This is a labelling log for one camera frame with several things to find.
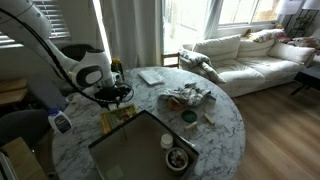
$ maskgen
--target window blind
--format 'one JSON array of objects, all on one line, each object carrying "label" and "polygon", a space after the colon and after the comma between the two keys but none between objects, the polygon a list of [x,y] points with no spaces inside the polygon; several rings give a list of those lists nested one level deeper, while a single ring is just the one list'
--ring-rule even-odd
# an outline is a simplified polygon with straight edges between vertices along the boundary
[{"label": "window blind", "polygon": [[[50,39],[68,38],[69,30],[64,21],[57,0],[33,0],[34,4],[48,18],[52,26]],[[0,32],[0,46],[17,44],[14,40]]]}]

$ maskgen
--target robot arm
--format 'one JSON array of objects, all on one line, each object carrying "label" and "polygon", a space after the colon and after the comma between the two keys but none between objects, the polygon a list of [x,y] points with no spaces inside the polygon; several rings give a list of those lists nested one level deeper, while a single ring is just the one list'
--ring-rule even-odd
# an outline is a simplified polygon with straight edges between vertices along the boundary
[{"label": "robot arm", "polygon": [[66,57],[50,41],[51,24],[31,0],[1,0],[0,31],[32,49],[59,72],[56,64],[39,41],[22,24],[1,9],[30,26],[44,40],[76,86],[89,87],[96,83],[101,83],[102,87],[112,87],[114,85],[110,64],[105,52],[87,52],[81,62]]}]

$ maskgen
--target round table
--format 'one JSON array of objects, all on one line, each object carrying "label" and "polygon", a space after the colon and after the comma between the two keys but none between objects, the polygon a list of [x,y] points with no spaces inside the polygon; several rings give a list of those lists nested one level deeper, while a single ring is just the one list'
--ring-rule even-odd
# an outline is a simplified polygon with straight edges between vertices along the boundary
[{"label": "round table", "polygon": [[[165,83],[149,86],[138,73],[152,69],[164,77]],[[138,111],[147,110],[174,132],[195,145],[200,156],[190,179],[231,179],[240,164],[245,148],[242,117],[229,96],[209,80],[196,74],[163,67],[136,68],[125,72],[126,81],[134,89],[133,98],[121,104],[134,103]],[[158,99],[164,89],[183,88],[187,83],[208,89],[216,97],[214,104],[204,101],[197,107],[187,107],[197,116],[196,128],[185,130],[188,124],[181,118],[182,111],[168,110],[165,100]],[[55,133],[52,142],[53,161],[60,179],[101,179],[89,154],[88,145],[103,135],[100,113],[106,111],[97,103],[82,98],[70,104],[65,113],[73,128],[65,134]],[[212,126],[203,114],[215,121]]]}]

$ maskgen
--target white sofa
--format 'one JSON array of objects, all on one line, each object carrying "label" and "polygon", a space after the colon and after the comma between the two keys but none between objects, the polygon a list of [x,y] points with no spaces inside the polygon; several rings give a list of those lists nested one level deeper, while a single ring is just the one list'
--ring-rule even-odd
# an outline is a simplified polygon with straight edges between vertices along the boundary
[{"label": "white sofa", "polygon": [[310,64],[314,51],[274,39],[256,43],[236,35],[183,45],[179,64],[236,97],[292,81]]}]

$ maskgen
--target table leg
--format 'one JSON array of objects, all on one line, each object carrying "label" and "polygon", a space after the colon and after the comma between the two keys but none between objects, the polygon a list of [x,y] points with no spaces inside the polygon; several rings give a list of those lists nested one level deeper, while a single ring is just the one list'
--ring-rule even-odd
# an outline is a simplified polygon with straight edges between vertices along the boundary
[{"label": "table leg", "polygon": [[291,96],[297,94],[297,92],[301,91],[303,88],[305,88],[307,85],[303,84],[302,86],[298,87],[296,90],[294,90],[292,93],[291,93]]}]

